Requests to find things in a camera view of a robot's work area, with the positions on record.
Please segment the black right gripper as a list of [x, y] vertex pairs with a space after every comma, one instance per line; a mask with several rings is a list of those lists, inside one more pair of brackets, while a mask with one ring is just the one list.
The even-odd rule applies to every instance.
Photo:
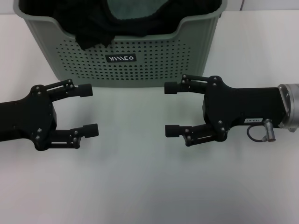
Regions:
[[218, 76], [209, 77], [203, 104], [204, 133], [215, 141], [225, 141], [235, 126], [263, 125], [269, 119], [274, 128], [286, 109], [277, 87], [232, 88]]

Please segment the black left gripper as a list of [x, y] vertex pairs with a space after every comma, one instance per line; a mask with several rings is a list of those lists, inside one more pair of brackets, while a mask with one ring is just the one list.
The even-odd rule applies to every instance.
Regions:
[[52, 101], [92, 95], [91, 84], [76, 87], [72, 79], [46, 86], [33, 86], [26, 97], [0, 103], [0, 142], [28, 139], [38, 151], [50, 148], [80, 148], [82, 137], [99, 135], [98, 124], [70, 130], [54, 130], [56, 113]]

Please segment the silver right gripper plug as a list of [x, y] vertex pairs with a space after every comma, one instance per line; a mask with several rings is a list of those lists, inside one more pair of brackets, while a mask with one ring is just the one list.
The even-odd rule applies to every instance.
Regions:
[[266, 135], [262, 138], [263, 142], [275, 142], [275, 134], [273, 129], [273, 123], [270, 119], [266, 119], [264, 121], [264, 128], [266, 131]]

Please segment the green perforated plastic storage box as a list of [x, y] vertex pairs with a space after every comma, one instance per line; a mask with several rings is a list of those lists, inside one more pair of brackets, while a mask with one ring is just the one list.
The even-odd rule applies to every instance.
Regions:
[[227, 7], [183, 18], [170, 34], [145, 37], [117, 35], [105, 47], [81, 49], [76, 37], [51, 17], [14, 12], [27, 24], [39, 48], [59, 80], [98, 87], [156, 87], [178, 81], [183, 74], [202, 76], [218, 19]]

